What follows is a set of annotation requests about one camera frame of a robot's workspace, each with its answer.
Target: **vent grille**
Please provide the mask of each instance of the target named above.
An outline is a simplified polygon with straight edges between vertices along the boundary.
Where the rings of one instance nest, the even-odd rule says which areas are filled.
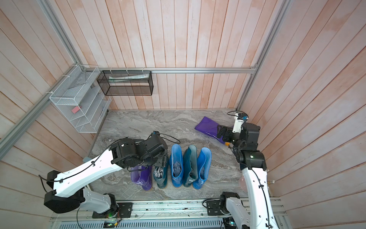
[[[79,221],[82,228],[103,228],[104,222],[111,221]],[[204,219],[142,219],[142,220],[122,220],[115,228],[220,228],[221,218]],[[77,222],[62,222],[59,229],[77,229]]]

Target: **rubber boot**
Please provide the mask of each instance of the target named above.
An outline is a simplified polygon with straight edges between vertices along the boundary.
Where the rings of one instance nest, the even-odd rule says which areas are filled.
[[[155,171],[158,170],[160,167],[155,167],[154,171],[153,171],[153,177],[154,180],[156,181],[156,183],[158,184],[158,187],[160,189],[163,189],[167,186],[168,183],[168,163],[165,164],[165,167],[163,167],[163,176],[161,178],[156,178],[155,177]]]
[[[183,155],[183,185],[184,187],[191,186],[192,182],[197,180],[197,147],[189,145]]]
[[[208,177],[211,166],[212,153],[209,148],[203,147],[197,158],[198,178],[193,182],[195,189],[200,189]]]
[[[145,166],[135,166],[131,169],[131,180],[133,183],[141,185],[142,189],[148,191],[152,188],[151,166],[147,169]]]
[[[178,163],[180,165],[180,173],[174,175],[174,164]],[[171,177],[172,183],[174,187],[178,188],[182,185],[183,181],[183,156],[182,156],[182,148],[178,144],[174,144],[172,146],[172,154],[169,158],[169,165],[171,169]]]

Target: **black motor housing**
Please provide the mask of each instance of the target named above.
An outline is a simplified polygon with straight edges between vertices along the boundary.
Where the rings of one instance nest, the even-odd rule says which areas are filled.
[[[165,167],[168,160],[168,146],[159,132],[153,132],[147,140],[123,138],[112,144],[112,164],[122,168],[137,165]]]

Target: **purple rubber boot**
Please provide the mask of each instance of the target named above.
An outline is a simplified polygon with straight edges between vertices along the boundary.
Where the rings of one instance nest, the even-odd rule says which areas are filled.
[[[142,189],[148,191],[153,186],[151,181],[151,166],[135,166],[131,169],[131,180],[133,183],[141,185]]]

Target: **black cable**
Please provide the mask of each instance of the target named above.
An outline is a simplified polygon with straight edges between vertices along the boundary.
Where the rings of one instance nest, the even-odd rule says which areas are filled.
[[[41,183],[42,183],[43,190],[47,193],[47,190],[46,190],[46,188],[45,188],[45,186],[43,184],[43,180],[42,180],[42,178],[40,178],[40,179],[41,179]]]
[[[242,147],[230,147],[230,146],[228,146],[228,148],[229,148],[229,149],[231,149],[231,151],[232,151],[233,149],[242,149]]]
[[[80,224],[79,224],[79,220],[78,220],[78,213],[79,213],[79,210],[80,210],[80,208],[78,209],[78,211],[76,212],[76,222],[78,222],[78,226],[81,228],[81,229],[83,229],[81,226],[80,226]]]
[[[171,141],[171,140],[166,139],[166,138],[164,138],[164,137],[161,137],[161,138],[163,138],[163,139],[165,139],[165,140],[168,140],[168,141],[170,141],[170,142],[173,142],[173,143],[175,143],[175,144],[180,144],[180,140],[179,140],[179,139],[176,139],[175,137],[172,137],[172,136],[170,136],[170,135],[168,135],[168,134],[163,134],[163,133],[157,133],[157,134],[162,134],[162,135],[165,135],[165,136],[169,136],[169,137],[171,137],[171,138],[173,138],[173,139],[177,140],[178,142]]]
[[[118,210],[118,213],[117,213],[117,217],[119,217],[119,220],[117,220],[117,225],[119,224],[119,222],[122,221],[122,217],[119,215],[119,211],[121,210],[121,208]]]
[[[247,137],[246,137],[246,139],[248,140],[248,136],[249,136],[249,131],[248,131],[248,125],[247,125],[247,122],[245,122],[245,128],[247,129]]]
[[[245,116],[246,116],[246,117],[248,117],[248,118],[249,118],[249,116],[247,115],[247,113],[245,113],[244,111],[229,111],[229,112],[227,112],[226,114],[227,114],[227,115],[230,115],[230,116],[236,116],[236,115],[229,114],[229,113],[231,113],[231,112],[241,112],[241,113],[245,114]]]
[[[85,170],[87,170],[89,167],[91,167],[92,165],[93,166],[95,166],[95,162],[100,158],[100,156],[111,146],[111,145],[113,145],[114,143],[116,143],[117,141],[119,141],[119,140],[121,140],[121,138],[120,139],[118,139],[118,140],[116,140],[116,141],[114,141],[114,142],[112,142],[109,146],[107,146],[104,150],[103,150],[103,152],[97,157],[97,159],[96,160],[93,160],[93,161],[91,161],[91,164],[88,166],[88,167],[86,167],[85,169],[83,169],[83,170],[81,170],[80,172],[78,172],[78,173],[75,173],[74,175],[71,175],[71,176],[69,176],[69,177],[66,177],[66,178],[63,178],[63,179],[60,179],[60,180],[58,180],[58,181],[55,181],[55,180],[48,180],[48,179],[45,179],[45,178],[43,178],[43,177],[41,177],[41,175],[38,175],[42,180],[45,180],[45,181],[48,181],[48,182],[62,182],[62,181],[64,181],[64,180],[66,180],[66,179],[68,179],[68,178],[70,178],[70,177],[73,177],[73,176],[76,176],[76,175],[78,175],[78,174],[80,174],[80,173],[82,173],[82,172],[84,172]]]
[[[148,169],[149,168],[149,166],[147,166],[146,168],[144,168],[144,169],[134,169],[134,170],[128,170],[128,168],[127,168],[127,171],[129,171],[129,172],[136,172],[136,171],[144,171],[144,170],[146,170],[146,169]]]
[[[207,206],[205,206],[205,205],[203,205],[206,201],[208,201],[208,200],[215,200],[215,199],[211,199],[211,198],[209,198],[209,199],[205,199],[204,201],[202,201],[202,206],[204,207],[204,208],[207,208]]]
[[[252,170],[252,171],[254,172],[254,170],[253,170],[251,167],[247,166],[246,164],[244,164],[244,163],[240,163],[240,164],[241,164],[241,165],[246,166],[248,169],[250,169],[250,170]],[[265,202],[266,202],[267,215],[268,215],[268,227],[269,227],[269,228],[272,228],[272,227],[271,227],[271,224],[270,224],[269,209],[268,209],[268,203],[267,203],[266,194],[264,193],[264,188],[263,188],[263,186],[262,186],[262,184],[261,184],[261,180],[259,179],[258,175],[257,175],[255,172],[254,172],[254,174],[255,174],[255,176],[256,176],[256,177],[257,177],[257,179],[258,179],[258,182],[259,182],[260,187],[262,188],[262,192],[263,192],[264,200],[265,200]]]

